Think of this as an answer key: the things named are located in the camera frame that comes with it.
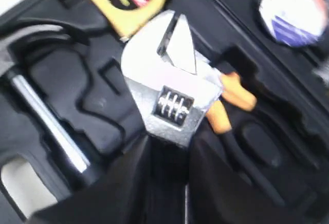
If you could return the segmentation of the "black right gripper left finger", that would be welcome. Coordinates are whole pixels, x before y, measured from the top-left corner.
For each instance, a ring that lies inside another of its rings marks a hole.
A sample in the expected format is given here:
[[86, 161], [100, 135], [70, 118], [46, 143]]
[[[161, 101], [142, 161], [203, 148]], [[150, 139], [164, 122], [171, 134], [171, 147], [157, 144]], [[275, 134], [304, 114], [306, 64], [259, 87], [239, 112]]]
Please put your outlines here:
[[90, 187], [34, 213], [28, 223], [144, 223], [151, 139], [140, 137]]

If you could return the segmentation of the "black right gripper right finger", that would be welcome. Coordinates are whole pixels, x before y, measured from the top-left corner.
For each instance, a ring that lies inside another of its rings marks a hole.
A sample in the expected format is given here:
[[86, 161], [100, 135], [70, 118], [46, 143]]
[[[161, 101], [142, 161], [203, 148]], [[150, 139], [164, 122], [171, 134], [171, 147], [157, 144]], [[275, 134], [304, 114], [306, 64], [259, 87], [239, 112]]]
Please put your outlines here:
[[225, 146], [211, 129], [194, 135], [189, 152], [189, 188], [195, 223], [316, 223], [292, 204], [278, 204], [248, 184], [228, 163]]

